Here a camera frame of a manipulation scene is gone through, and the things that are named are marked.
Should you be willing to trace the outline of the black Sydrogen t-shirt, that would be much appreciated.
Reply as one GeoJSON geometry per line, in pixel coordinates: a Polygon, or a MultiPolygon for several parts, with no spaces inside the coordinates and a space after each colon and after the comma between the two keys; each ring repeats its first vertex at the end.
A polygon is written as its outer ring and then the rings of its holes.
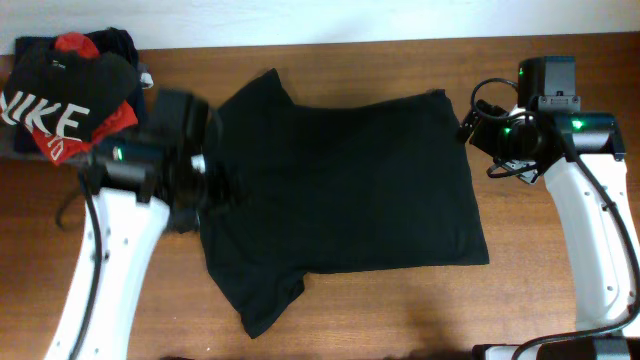
{"type": "Polygon", "coordinates": [[[207,270],[246,334],[266,332],[309,273],[485,265],[451,100],[441,89],[356,108],[296,104],[279,74],[219,108],[203,148],[234,204],[200,214],[207,270]]]}

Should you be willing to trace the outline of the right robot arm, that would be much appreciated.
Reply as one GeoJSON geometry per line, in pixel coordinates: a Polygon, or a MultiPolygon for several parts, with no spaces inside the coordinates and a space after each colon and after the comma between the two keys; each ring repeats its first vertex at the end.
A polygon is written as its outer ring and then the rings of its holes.
{"type": "Polygon", "coordinates": [[[569,255],[576,329],[519,345],[473,347],[475,359],[636,359],[639,240],[632,219],[626,149],[614,115],[584,112],[572,56],[523,60],[516,106],[471,98],[458,137],[493,159],[489,177],[543,180],[569,255]]]}

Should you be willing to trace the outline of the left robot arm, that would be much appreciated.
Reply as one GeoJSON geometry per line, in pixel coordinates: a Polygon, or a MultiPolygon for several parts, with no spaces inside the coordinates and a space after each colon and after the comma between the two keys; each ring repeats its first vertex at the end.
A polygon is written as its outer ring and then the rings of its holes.
{"type": "Polygon", "coordinates": [[[110,135],[79,173],[85,224],[49,359],[124,359],[151,256],[168,230],[233,206],[238,182],[207,165],[207,131],[223,133],[217,110],[186,91],[159,91],[149,120],[110,135]]]}

